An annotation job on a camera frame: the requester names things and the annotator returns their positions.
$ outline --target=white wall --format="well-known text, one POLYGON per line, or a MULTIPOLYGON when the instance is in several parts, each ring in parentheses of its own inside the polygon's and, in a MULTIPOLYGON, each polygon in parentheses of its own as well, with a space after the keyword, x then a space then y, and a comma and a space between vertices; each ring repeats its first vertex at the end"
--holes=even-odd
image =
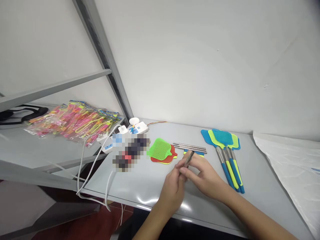
POLYGON ((311 140, 317 3, 96 0, 135 116, 311 140))
MULTIPOLYGON (((0 92, 10 95, 102 67, 72 0, 0 1, 0 92)), ((106 77, 38 99, 120 111, 106 77)))

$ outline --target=finger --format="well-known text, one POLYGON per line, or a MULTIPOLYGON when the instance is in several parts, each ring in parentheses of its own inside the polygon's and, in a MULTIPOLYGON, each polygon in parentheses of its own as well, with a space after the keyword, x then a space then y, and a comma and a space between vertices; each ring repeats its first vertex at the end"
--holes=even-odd
MULTIPOLYGON (((181 167, 183 167, 184 166, 184 163, 186 162, 186 158, 183 158, 183 159, 181 159, 177 164, 176 164, 176 168, 181 168, 181 167)), ((189 165, 190 166, 192 166, 192 167, 195 167, 195 168, 197 168, 200 172, 202 172, 202 171, 204 171, 204 169, 205 169, 205 162, 206 162, 207 160, 206 159, 204 159, 204 158, 202 158, 202 157, 200 157, 198 154, 195 156, 195 154, 193 155, 193 157, 192 157, 192 159, 191 159, 191 161, 190 161, 190 163, 189 163, 189 165)))
POLYGON ((171 171, 171 178, 174 179, 174 181, 178 181, 178 177, 179 177, 179 168, 174 167, 171 171))
POLYGON ((184 163, 186 162, 186 158, 182 158, 177 164, 176 164, 176 168, 181 168, 183 167, 184 163))
POLYGON ((184 183, 185 183, 185 179, 186 177, 184 175, 180 175, 179 176, 179 180, 178 180, 178 191, 177 194, 180 196, 183 196, 184 194, 184 183))
POLYGON ((191 150, 188 150, 187 153, 183 155, 183 158, 182 158, 182 159, 189 157, 189 155, 191 154, 191 152, 192 152, 191 150))
POLYGON ((199 183, 200 178, 197 175, 195 175, 190 169, 182 167, 179 171, 192 182, 199 183))

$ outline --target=gray table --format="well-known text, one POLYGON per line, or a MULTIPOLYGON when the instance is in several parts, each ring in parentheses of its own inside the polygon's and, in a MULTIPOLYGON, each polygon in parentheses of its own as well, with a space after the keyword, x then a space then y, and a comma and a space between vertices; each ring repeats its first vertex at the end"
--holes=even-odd
MULTIPOLYGON (((55 105, 32 104, 36 106, 52 109, 55 105)), ((10 121, 19 121, 22 116, 30 114, 31 111, 16 112, 14 116, 19 117, 10 121)), ((11 163, 19 164, 24 167, 37 168, 60 163, 73 159, 81 158, 82 144, 69 141, 62 136, 52 136, 41 139, 26 132, 24 128, 27 125, 2 125, 0 126, 0 159, 11 163)), ((99 149, 100 144, 95 142, 90 148, 86 148, 84 157, 93 156, 99 149)), ((69 168, 68 172, 73 175, 78 174, 79 167, 69 168)), ((71 178, 64 171, 53 173, 58 176, 71 178)))
MULTIPOLYGON (((146 124, 155 122, 146 119, 141 121, 146 124)), ((171 144, 178 142, 206 147, 208 154, 205 157, 227 182, 214 147, 206 144, 200 133, 200 130, 205 128, 173 123, 158 123, 150 125, 149 128, 151 145, 160 137, 171 144)), ((252 135, 236 134, 241 142, 241 150, 235 153, 246 191, 242 196, 298 239, 313 239, 265 155, 256 147, 252 135)), ((113 174, 109 183, 108 199, 150 211, 159 198, 166 174, 183 156, 183 150, 176 149, 176 153, 178 158, 169 165, 154 163, 144 155, 131 172, 113 174)), ((109 154, 85 186, 84 192, 104 197, 107 179, 112 170, 112 154, 109 154)), ((186 182, 183 203, 173 217, 248 237, 244 226, 230 209, 204 196, 191 181, 186 182)))

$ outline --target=power strip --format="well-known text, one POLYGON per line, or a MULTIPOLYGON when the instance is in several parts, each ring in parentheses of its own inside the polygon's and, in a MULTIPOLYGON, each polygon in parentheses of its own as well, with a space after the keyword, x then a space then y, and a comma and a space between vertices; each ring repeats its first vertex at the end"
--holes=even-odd
MULTIPOLYGON (((145 133, 145 132, 149 131, 148 126, 144 122, 140 122, 140 123, 137 123, 136 125, 134 125, 133 131, 132 131, 132 127, 129 127, 129 129, 126 129, 125 126, 121 126, 118 129, 119 129, 119 132, 120 132, 118 134, 127 134, 128 132, 130 134, 142 134, 142 133, 145 133)), ((108 137, 108 134, 104 134, 103 136, 97 138, 97 142, 99 142, 102 145, 104 140, 107 137, 108 137)), ((105 147, 103 147, 102 151, 105 154, 108 154, 108 153, 112 152, 112 141, 113 141, 112 139, 113 138, 111 138, 111 137, 108 138, 107 142, 104 144, 105 147)))
POLYGON ((134 125, 134 129, 132 130, 133 127, 129 127, 128 131, 130 134, 142 134, 145 132, 149 131, 148 126, 144 122, 139 122, 134 125))

